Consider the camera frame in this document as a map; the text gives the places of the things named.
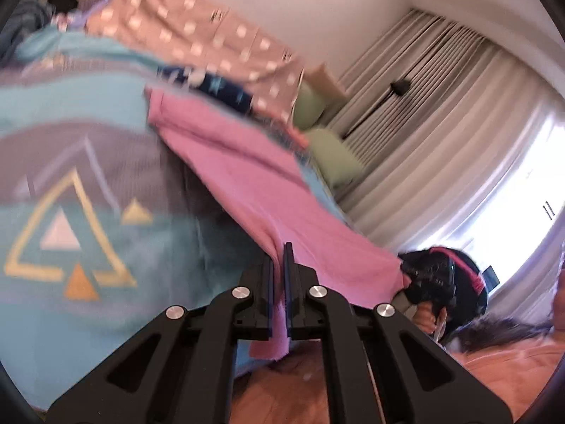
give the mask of bed sheet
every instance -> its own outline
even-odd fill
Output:
[[[0,217],[9,225],[0,233],[0,358],[38,408],[169,305],[199,307],[236,285],[261,253],[146,127],[145,85],[180,93],[156,78],[155,61],[116,45],[93,55],[84,36],[73,56],[37,49],[57,34],[34,35],[22,48],[35,48],[35,62],[0,73]],[[60,47],[75,34],[59,35]],[[301,170],[340,216],[314,171]],[[248,348],[239,344],[239,373],[257,365]]]

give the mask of orange triangle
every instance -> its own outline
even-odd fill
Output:
[[[99,301],[100,296],[96,289],[92,286],[86,274],[84,274],[83,267],[77,263],[69,283],[65,289],[65,297],[67,300],[82,300],[82,301]]]

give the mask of person's hand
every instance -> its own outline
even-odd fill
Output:
[[[443,308],[440,311],[440,316],[438,320],[432,313],[432,302],[425,301],[417,306],[416,314],[414,315],[412,322],[417,325],[420,330],[425,334],[431,335],[436,331],[439,326],[439,336],[441,338],[445,332],[445,322],[447,321],[447,309]]]

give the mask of silver screw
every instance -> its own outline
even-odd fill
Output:
[[[251,294],[251,290],[247,287],[236,287],[232,290],[232,295],[234,298],[238,300],[243,300],[247,298]]]
[[[180,306],[171,306],[165,312],[169,319],[180,319],[184,315],[184,309]]]
[[[328,294],[328,289],[326,287],[322,287],[321,285],[315,285],[310,287],[309,293],[314,298],[323,298]]]
[[[383,303],[377,306],[377,314],[381,317],[391,317],[395,313],[394,306]]]

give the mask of pillow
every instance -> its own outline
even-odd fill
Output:
[[[363,171],[363,164],[329,129],[314,128],[305,132],[310,153],[330,189],[351,183]]]
[[[292,124],[300,129],[310,129],[326,108],[323,97],[312,90],[306,81],[302,81],[295,102]]]
[[[328,71],[326,64],[304,71],[304,79],[328,104],[347,101],[347,92]]]

